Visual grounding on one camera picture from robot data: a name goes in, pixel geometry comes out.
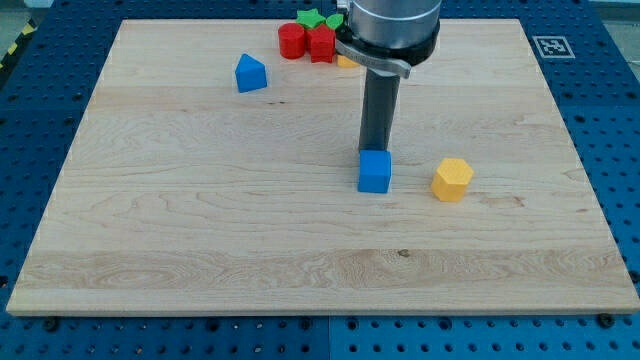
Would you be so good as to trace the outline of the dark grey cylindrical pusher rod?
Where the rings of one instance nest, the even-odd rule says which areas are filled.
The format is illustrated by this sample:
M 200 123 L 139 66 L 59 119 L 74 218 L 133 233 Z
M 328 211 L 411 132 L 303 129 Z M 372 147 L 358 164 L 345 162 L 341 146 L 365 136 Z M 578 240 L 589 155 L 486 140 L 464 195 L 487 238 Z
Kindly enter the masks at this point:
M 400 77 L 367 69 L 359 134 L 360 150 L 388 148 Z

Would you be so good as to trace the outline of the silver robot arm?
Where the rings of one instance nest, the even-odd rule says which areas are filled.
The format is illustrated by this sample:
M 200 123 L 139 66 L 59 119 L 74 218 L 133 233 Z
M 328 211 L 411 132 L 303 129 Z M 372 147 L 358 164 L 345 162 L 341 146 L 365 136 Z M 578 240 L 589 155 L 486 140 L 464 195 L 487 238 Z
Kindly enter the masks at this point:
M 441 0 L 346 0 L 338 54 L 366 68 L 359 148 L 388 148 L 399 84 L 434 52 Z

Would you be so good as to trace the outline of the yellow block behind arm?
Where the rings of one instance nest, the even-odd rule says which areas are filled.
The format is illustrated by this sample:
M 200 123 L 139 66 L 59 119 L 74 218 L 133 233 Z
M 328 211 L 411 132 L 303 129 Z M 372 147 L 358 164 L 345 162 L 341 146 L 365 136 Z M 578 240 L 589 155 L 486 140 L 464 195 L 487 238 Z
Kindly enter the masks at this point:
M 336 64 L 340 68 L 357 68 L 359 64 L 348 57 L 338 54 L 336 56 Z

